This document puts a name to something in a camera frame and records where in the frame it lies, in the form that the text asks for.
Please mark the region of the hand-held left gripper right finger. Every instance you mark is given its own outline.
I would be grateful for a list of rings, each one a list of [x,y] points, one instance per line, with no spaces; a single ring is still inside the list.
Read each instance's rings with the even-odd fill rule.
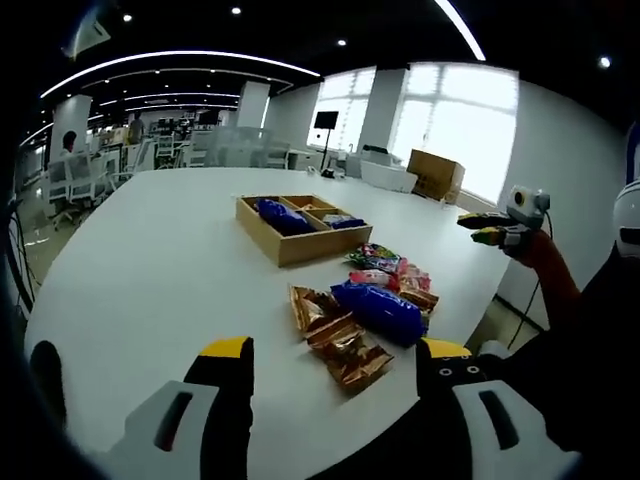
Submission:
[[[416,390],[434,453],[458,479],[564,479],[580,454],[547,435],[542,414],[500,380],[488,380],[464,347],[423,337]]]

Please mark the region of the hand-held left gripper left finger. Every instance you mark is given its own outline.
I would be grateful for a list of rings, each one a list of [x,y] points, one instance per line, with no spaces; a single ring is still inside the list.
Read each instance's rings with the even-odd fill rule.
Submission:
[[[112,479],[246,479],[253,424],[254,340],[206,346],[125,421],[107,452]]]

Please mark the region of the person's right hand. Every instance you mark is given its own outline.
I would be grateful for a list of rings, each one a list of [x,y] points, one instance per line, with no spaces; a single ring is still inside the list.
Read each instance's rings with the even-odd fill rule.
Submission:
[[[543,231],[536,231],[520,239],[517,245],[506,247],[504,252],[521,265],[537,269],[546,262],[550,237]]]

